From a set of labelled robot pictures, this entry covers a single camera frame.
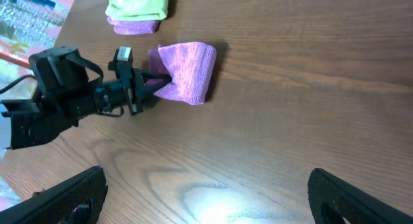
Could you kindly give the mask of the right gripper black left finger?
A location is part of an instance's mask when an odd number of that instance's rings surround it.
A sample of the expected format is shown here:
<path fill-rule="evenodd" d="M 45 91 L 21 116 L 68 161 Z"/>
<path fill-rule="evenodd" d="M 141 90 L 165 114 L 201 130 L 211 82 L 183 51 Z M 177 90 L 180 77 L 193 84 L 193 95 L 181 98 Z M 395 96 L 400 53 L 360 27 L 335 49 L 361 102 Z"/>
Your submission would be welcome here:
<path fill-rule="evenodd" d="M 93 166 L 1 211 L 1 223 L 97 223 L 107 192 L 103 168 Z"/>

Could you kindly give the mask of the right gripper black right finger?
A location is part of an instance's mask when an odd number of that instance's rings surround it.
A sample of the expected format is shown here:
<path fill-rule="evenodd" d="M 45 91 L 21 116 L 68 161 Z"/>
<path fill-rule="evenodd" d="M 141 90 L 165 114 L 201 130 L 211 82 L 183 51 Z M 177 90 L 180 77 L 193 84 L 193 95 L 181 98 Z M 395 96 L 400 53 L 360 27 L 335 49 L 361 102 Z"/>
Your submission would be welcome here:
<path fill-rule="evenodd" d="M 322 168 L 311 172 L 307 187 L 308 202 L 316 223 L 412 223 L 412 216 Z"/>

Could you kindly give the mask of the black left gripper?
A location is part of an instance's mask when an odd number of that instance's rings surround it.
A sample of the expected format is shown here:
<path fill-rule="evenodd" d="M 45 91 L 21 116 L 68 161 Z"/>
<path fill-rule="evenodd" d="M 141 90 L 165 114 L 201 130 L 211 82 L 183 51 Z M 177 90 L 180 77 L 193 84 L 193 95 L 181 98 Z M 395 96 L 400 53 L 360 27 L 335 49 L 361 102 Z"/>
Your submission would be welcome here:
<path fill-rule="evenodd" d="M 124 106 L 131 116 L 141 113 L 143 100 L 172 81 L 168 74 L 134 68 L 126 61 L 111 61 L 108 69 L 115 72 L 116 79 L 104 81 L 93 89 L 94 105 L 102 116 L 120 117 Z"/>

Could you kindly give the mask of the large purple microfiber cloth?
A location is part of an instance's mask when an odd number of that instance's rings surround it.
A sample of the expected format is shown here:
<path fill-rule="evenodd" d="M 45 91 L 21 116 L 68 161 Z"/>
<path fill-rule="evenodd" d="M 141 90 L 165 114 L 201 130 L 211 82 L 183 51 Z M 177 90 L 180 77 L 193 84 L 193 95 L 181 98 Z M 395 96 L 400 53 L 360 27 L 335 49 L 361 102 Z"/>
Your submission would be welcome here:
<path fill-rule="evenodd" d="M 159 45 L 148 51 L 149 71 L 168 74 L 172 80 L 155 96 L 190 105 L 202 105 L 216 62 L 217 50 L 202 42 Z"/>

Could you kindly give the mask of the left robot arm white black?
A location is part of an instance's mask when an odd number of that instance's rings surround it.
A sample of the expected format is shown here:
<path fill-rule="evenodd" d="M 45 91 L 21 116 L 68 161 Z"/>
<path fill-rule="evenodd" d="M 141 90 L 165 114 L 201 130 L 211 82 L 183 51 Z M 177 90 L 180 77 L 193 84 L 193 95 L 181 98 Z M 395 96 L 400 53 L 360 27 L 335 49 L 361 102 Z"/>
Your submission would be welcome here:
<path fill-rule="evenodd" d="M 62 46 L 30 56 L 31 78 L 37 86 L 30 99 L 1 100 L 1 148 L 16 150 L 53 141 L 78 127 L 90 115 L 134 116 L 172 78 L 133 66 L 132 50 L 116 50 L 108 69 L 116 78 L 106 81 L 103 70 L 83 58 L 76 46 Z"/>

